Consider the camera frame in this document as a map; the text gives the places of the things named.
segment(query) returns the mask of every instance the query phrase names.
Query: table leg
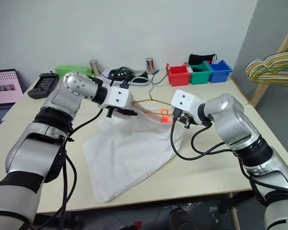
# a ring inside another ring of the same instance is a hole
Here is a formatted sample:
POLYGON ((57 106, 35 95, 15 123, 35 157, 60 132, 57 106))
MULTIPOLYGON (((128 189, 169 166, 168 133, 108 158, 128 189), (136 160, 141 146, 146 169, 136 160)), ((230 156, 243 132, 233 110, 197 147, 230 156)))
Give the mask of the table leg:
POLYGON ((253 190, 239 192, 235 194, 232 198, 225 199, 221 201, 221 204, 217 206, 217 209, 220 213, 227 213, 233 207, 242 204, 243 202, 247 201, 248 199, 254 196, 253 190))

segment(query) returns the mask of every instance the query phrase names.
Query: black pouch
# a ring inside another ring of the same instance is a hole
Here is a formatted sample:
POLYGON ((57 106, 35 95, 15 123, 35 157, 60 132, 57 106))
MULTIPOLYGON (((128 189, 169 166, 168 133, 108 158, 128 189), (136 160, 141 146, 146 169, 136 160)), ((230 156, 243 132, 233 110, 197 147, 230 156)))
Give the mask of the black pouch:
POLYGON ((209 64, 211 64, 213 57, 216 57, 216 54, 211 55, 196 55, 196 54, 190 54, 189 56, 189 65, 200 65, 203 61, 208 61, 209 64))

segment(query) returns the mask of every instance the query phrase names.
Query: laptop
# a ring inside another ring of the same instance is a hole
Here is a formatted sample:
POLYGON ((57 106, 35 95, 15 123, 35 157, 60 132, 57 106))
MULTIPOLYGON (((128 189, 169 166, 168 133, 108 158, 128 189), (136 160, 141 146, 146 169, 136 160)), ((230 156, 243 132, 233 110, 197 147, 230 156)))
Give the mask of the laptop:
POLYGON ((0 70, 0 123, 8 110, 23 95, 15 69, 0 70))

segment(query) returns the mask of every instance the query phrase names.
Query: black band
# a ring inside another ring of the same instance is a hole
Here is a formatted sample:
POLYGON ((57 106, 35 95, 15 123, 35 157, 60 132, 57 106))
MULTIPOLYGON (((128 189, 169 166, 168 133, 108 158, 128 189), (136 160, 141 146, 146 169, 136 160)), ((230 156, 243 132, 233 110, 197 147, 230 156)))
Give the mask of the black band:
POLYGON ((43 108, 33 122, 47 124, 68 134, 72 130, 72 117, 57 109, 43 108))
POLYGON ((265 139, 260 135, 259 138, 250 146, 234 152, 243 165, 253 167, 266 162, 272 157, 273 150, 268 146, 265 139))
POLYGON ((203 123, 203 126, 209 126, 210 125, 210 120, 205 116, 205 113, 204 113, 204 108, 205 108, 205 103, 204 104, 201 104, 199 107, 198 107, 198 110, 197 110, 197 115, 198 117, 200 118, 200 120, 202 121, 203 123))
POLYGON ((271 229, 272 227, 274 227, 274 226, 276 226, 276 225, 286 224, 286 223, 287 223, 287 221, 286 221, 285 219, 278 220, 278 221, 274 222, 273 224, 271 224, 271 225, 267 228, 267 230, 271 229))
POLYGON ((33 172, 14 171, 9 172, 6 177, 0 181, 0 186, 13 185, 25 187, 37 193, 44 177, 33 172))
POLYGON ((277 201, 288 200, 288 193, 279 190, 274 190, 266 194, 265 198, 267 200, 267 205, 270 205, 277 201))
POLYGON ((97 104, 102 104, 106 99, 107 93, 108 93, 108 90, 106 87, 98 85, 97 93, 95 97, 92 99, 92 102, 95 102, 97 104))
POLYGON ((16 218, 16 219, 19 219, 20 221, 22 221, 23 223, 30 225, 30 221, 28 220, 27 217, 20 215, 18 213, 15 213, 15 212, 0 211, 0 216, 16 218))
POLYGON ((44 183, 53 181, 59 176, 61 168, 65 162, 65 157, 66 157, 66 149, 60 148, 59 152, 57 153, 51 165, 51 168, 49 169, 47 176, 45 177, 44 183))

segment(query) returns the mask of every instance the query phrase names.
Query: white towel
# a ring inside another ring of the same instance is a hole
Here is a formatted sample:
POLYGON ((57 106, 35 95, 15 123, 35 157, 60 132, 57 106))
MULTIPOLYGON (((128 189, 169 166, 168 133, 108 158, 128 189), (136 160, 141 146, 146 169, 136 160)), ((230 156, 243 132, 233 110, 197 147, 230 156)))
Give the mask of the white towel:
MULTIPOLYGON (((169 136, 171 123, 147 115, 119 116, 99 121, 100 133, 83 144, 96 198, 108 202, 140 183, 174 155, 169 136)), ((173 135, 179 150, 184 128, 177 124, 173 135)))

